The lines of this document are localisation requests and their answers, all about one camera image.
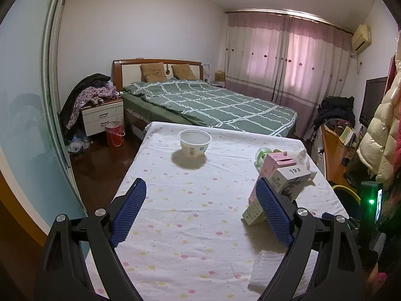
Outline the yellow-rimmed trash bin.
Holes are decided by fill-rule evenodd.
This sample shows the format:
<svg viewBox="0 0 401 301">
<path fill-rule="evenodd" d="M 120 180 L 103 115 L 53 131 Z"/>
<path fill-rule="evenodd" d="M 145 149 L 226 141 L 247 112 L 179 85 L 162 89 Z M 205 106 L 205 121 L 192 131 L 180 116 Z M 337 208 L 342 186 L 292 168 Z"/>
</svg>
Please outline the yellow-rimmed trash bin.
<svg viewBox="0 0 401 301">
<path fill-rule="evenodd" d="M 335 184 L 332 189 L 349 215 L 360 211 L 360 197 L 347 186 Z"/>
</svg>

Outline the black device with green light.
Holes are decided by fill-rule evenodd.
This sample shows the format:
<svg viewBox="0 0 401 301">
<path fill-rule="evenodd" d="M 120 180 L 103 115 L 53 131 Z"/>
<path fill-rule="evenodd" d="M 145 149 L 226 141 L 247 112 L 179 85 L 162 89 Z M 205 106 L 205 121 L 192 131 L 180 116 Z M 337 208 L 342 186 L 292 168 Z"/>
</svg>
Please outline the black device with green light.
<svg viewBox="0 0 401 301">
<path fill-rule="evenodd" d="M 362 181 L 358 194 L 361 210 L 358 244 L 361 247 L 369 247 L 374 225 L 381 215 L 383 184 L 376 181 Z"/>
</svg>

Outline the white green tea box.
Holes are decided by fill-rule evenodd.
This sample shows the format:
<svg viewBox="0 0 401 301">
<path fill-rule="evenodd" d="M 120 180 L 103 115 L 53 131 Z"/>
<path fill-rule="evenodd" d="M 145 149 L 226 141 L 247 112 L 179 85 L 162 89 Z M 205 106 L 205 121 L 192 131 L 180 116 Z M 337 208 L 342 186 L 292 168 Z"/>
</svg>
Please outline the white green tea box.
<svg viewBox="0 0 401 301">
<path fill-rule="evenodd" d="M 288 197 L 291 201 L 297 199 L 309 180 L 311 172 L 303 165 L 281 167 L 272 173 L 260 174 L 258 179 L 266 178 L 268 185 L 273 192 Z M 249 196 L 249 206 L 243 213 L 243 219 L 247 225 L 256 225 L 264 221 L 262 207 L 256 196 L 256 186 Z"/>
</svg>

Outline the wooden desk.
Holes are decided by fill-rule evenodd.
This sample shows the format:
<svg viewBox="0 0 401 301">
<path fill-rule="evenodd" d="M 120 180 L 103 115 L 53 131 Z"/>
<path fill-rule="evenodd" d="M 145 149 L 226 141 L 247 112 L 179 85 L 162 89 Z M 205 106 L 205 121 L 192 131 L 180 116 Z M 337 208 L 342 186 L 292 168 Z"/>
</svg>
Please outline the wooden desk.
<svg viewBox="0 0 401 301">
<path fill-rule="evenodd" d="M 323 143 L 324 174 L 326 180 L 332 185 L 342 185 L 354 190 L 344 177 L 346 166 L 343 159 L 349 156 L 349 149 L 344 146 L 339 138 L 325 128 L 320 127 Z"/>
</svg>

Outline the cream puffer jacket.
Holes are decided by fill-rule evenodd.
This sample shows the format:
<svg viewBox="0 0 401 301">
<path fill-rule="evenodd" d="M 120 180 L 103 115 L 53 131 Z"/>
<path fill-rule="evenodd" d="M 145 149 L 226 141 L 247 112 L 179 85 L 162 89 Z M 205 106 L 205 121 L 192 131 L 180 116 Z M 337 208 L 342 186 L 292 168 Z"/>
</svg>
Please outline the cream puffer jacket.
<svg viewBox="0 0 401 301">
<path fill-rule="evenodd" d="M 400 121 L 400 72 L 377 107 L 357 155 L 370 176 L 387 189 L 394 179 L 395 147 Z"/>
</svg>

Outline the pink drink carton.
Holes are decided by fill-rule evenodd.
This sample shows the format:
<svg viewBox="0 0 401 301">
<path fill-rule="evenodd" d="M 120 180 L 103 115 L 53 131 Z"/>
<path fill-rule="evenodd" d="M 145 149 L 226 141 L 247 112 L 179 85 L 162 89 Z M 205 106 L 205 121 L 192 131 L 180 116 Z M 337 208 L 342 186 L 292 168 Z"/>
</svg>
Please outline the pink drink carton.
<svg viewBox="0 0 401 301">
<path fill-rule="evenodd" d="M 291 172 L 294 166 L 296 161 L 290 158 L 287 152 L 273 152 L 266 156 L 256 181 L 265 178 L 275 192 L 288 194 L 296 179 Z"/>
</svg>

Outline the sliding glass wardrobe door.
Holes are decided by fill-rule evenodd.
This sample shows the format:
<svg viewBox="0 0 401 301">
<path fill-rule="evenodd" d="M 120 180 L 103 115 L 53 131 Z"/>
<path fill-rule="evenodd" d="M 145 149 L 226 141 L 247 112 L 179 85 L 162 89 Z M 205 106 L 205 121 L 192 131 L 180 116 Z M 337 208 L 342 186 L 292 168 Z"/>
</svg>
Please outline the sliding glass wardrobe door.
<svg viewBox="0 0 401 301">
<path fill-rule="evenodd" d="M 43 230 L 63 213 L 85 215 L 51 109 L 51 21 L 57 0 L 16 0 L 1 23 L 1 172 Z"/>
</svg>

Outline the red plastic bucket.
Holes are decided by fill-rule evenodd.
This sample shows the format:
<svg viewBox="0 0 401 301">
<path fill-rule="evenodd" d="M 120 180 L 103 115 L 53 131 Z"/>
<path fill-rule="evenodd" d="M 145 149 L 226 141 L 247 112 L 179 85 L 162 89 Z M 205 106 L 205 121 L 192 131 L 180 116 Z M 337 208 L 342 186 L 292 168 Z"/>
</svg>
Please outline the red plastic bucket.
<svg viewBox="0 0 401 301">
<path fill-rule="evenodd" d="M 107 143 L 110 147 L 119 147 L 123 144 L 125 129 L 120 121 L 112 121 L 105 126 Z"/>
</svg>

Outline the white bedside nightstand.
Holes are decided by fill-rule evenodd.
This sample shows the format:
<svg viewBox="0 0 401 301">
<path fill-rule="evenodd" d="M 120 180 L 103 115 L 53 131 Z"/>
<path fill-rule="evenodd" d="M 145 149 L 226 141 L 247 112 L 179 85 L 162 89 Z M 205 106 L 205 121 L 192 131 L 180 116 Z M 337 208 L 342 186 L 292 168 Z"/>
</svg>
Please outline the white bedside nightstand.
<svg viewBox="0 0 401 301">
<path fill-rule="evenodd" d="M 124 123 L 124 105 L 122 98 L 104 102 L 98 106 L 87 106 L 81 110 L 84 129 L 87 136 L 105 130 L 110 122 Z"/>
</svg>

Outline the white plastic yogurt cup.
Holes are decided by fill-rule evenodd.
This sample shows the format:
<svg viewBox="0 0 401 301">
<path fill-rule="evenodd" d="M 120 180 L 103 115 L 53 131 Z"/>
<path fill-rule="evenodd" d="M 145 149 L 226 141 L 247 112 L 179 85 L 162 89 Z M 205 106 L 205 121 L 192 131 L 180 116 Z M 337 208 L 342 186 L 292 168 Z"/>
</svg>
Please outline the white plastic yogurt cup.
<svg viewBox="0 0 401 301">
<path fill-rule="evenodd" d="M 185 129 L 179 133 L 179 141 L 185 156 L 199 158 L 205 155 L 212 137 L 204 130 Z"/>
</svg>

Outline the black television screen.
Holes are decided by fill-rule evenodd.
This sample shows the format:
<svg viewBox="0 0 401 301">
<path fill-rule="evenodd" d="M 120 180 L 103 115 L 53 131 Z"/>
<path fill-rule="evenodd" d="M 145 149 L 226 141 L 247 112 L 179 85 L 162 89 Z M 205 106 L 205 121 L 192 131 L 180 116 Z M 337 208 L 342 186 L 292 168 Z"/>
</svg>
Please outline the black television screen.
<svg viewBox="0 0 401 301">
<path fill-rule="evenodd" d="M 366 81 L 364 100 L 359 117 L 362 126 L 368 128 L 377 107 L 380 105 L 385 94 L 387 77 L 374 78 Z"/>
</svg>

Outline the green plaid bed quilt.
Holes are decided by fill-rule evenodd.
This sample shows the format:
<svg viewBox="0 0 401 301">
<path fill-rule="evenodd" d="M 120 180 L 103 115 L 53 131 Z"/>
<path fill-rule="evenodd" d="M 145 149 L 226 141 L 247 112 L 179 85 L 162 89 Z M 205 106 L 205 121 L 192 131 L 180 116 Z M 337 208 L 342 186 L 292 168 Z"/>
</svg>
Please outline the green plaid bed quilt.
<svg viewBox="0 0 401 301">
<path fill-rule="evenodd" d="M 298 114 L 291 108 L 212 86 L 201 80 L 134 82 L 123 95 L 127 109 L 143 119 L 286 137 Z"/>
</svg>

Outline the brown pillow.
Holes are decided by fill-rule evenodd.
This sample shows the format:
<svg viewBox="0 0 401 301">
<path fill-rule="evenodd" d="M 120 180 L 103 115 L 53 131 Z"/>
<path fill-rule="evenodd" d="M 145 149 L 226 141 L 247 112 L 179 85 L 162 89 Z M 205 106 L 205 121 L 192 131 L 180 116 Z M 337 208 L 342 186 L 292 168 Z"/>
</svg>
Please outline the brown pillow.
<svg viewBox="0 0 401 301">
<path fill-rule="evenodd" d="M 189 64 L 172 64 L 173 76 L 179 80 L 196 80 Z"/>
<path fill-rule="evenodd" d="M 167 80 L 164 64 L 162 62 L 140 64 L 140 70 L 142 78 L 146 82 L 162 82 Z"/>
</svg>

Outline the yellow tissue box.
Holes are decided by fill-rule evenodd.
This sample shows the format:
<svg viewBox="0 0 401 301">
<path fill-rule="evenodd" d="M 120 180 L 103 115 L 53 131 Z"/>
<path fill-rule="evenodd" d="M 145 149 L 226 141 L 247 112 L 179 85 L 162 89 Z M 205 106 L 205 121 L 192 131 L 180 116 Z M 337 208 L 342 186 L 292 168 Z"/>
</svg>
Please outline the yellow tissue box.
<svg viewBox="0 0 401 301">
<path fill-rule="evenodd" d="M 216 82 L 225 82 L 226 81 L 226 73 L 225 71 L 218 70 L 215 72 L 215 81 Z"/>
</svg>

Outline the right brown pillow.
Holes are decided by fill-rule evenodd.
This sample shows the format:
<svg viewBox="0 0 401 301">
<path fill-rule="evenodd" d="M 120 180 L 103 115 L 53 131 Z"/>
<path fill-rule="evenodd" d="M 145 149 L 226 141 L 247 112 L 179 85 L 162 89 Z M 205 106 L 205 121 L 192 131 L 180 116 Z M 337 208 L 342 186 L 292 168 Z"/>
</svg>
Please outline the right brown pillow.
<svg viewBox="0 0 401 301">
<path fill-rule="evenodd" d="M 196 80 L 189 64 L 172 64 L 173 76 L 179 80 Z"/>
</svg>

